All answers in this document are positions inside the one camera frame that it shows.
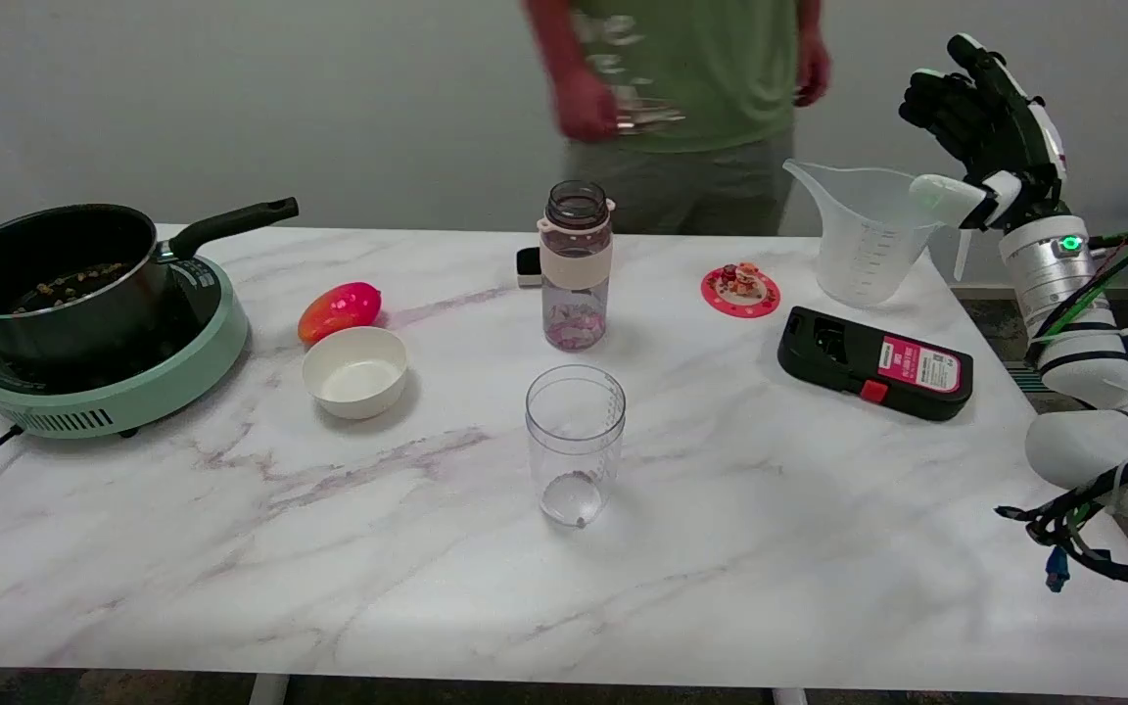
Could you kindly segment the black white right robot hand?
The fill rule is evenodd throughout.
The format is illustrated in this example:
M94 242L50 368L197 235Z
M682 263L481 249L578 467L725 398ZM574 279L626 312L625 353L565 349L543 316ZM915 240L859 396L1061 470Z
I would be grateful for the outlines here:
M960 71L915 71L899 115L934 136L964 174L919 175L913 202L941 223L976 231L1011 232L1069 214L1061 201L1065 151L1045 100L1025 92L1006 58L973 37L957 34L946 50Z

